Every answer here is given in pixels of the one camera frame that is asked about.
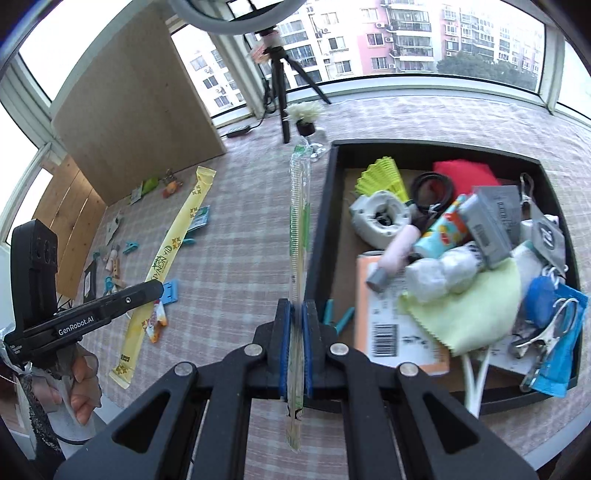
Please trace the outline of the person left hand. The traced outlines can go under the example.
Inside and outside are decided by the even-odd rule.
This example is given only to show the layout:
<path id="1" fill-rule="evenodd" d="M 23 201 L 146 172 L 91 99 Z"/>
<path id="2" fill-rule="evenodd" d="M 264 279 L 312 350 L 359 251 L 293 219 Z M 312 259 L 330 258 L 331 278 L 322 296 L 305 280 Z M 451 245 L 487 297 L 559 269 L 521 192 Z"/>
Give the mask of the person left hand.
<path id="1" fill-rule="evenodd" d="M 32 393 L 45 413 L 65 407 L 79 425 L 86 426 L 101 406 L 97 357 L 76 343 L 59 350 L 54 364 L 32 369 Z"/>

